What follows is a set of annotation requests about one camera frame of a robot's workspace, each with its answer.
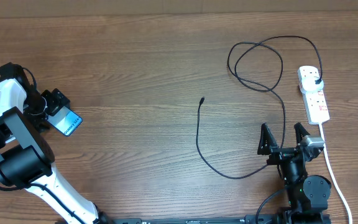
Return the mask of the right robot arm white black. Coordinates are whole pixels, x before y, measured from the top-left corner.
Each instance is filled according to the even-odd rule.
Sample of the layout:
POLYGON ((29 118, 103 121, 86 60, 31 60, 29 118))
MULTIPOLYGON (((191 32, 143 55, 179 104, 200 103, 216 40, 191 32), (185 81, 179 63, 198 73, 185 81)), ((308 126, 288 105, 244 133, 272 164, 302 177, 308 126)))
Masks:
POLYGON ((284 188, 266 198, 258 208, 254 222, 259 223, 330 223, 328 209, 331 182, 322 175, 309 175, 306 163, 317 158, 324 149, 324 140, 312 136, 301 123, 294 125, 295 147, 279 147, 267 124, 261 125, 258 155, 268 156, 268 166, 278 166, 284 179, 284 188), (263 206, 282 192, 287 193, 288 204, 276 214, 261 215, 263 206))

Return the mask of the white charger plug adapter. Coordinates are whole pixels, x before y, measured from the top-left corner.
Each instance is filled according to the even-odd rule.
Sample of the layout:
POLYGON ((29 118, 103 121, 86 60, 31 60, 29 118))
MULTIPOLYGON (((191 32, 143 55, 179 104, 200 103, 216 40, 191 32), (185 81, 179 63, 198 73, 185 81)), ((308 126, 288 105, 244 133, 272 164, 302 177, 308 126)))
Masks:
POLYGON ((303 77, 300 80, 299 86, 302 94, 314 93, 321 91, 324 88, 324 82, 319 78, 315 79, 314 77, 303 77))

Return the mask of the blue Galaxy smartphone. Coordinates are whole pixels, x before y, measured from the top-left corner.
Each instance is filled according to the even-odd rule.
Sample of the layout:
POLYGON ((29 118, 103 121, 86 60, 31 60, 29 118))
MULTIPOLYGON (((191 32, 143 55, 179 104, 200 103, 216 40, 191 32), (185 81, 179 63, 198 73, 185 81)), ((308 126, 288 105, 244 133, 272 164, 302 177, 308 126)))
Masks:
POLYGON ((64 106, 56 115, 48 116, 47 121, 64 136, 70 136, 83 120, 74 111, 64 106))

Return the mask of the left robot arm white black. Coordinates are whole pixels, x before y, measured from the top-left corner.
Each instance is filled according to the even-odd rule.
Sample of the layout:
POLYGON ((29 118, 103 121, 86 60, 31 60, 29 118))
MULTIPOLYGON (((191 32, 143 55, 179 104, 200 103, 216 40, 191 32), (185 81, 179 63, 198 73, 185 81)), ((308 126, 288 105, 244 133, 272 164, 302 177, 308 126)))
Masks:
POLYGON ((70 136, 82 118, 59 90, 39 92, 28 68, 0 67, 0 191, 26 190, 52 207, 65 223, 112 223, 61 175, 42 132, 70 136))

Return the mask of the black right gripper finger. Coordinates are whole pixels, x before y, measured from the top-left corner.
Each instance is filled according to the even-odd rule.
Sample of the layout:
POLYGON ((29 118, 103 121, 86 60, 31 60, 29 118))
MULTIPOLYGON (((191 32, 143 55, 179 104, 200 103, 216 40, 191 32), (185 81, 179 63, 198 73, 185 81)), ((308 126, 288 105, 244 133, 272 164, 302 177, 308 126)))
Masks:
POLYGON ((258 155, 270 155, 278 150, 278 144, 270 128, 266 123, 261 125, 260 141, 257 150, 258 155))
POLYGON ((301 123, 296 123, 294 125, 294 129, 295 129, 295 136, 296 136, 296 144, 298 146, 301 145, 301 141, 303 140, 303 138, 305 136, 310 135, 309 132, 303 127, 303 125, 301 123))

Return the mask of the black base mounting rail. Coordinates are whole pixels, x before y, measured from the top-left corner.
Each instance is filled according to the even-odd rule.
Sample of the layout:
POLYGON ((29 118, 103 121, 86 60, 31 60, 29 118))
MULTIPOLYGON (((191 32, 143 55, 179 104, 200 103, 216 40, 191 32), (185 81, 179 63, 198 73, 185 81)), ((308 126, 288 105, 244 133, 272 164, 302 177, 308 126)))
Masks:
POLYGON ((255 215, 245 217, 229 218, 168 218, 142 220, 140 218, 113 218, 113 224, 279 224, 287 223, 279 215, 259 215, 258 221, 255 215))

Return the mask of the white power strip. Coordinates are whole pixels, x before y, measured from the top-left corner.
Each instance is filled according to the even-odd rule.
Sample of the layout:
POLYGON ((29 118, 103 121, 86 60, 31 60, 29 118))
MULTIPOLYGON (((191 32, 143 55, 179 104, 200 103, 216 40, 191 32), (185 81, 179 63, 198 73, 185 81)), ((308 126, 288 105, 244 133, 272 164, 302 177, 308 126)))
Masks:
MULTIPOLYGON (((313 66, 301 66, 297 70, 299 83, 303 77, 320 78, 318 69, 313 66)), ((330 119, 323 89, 314 93, 302 94, 309 124, 322 124, 330 119)))

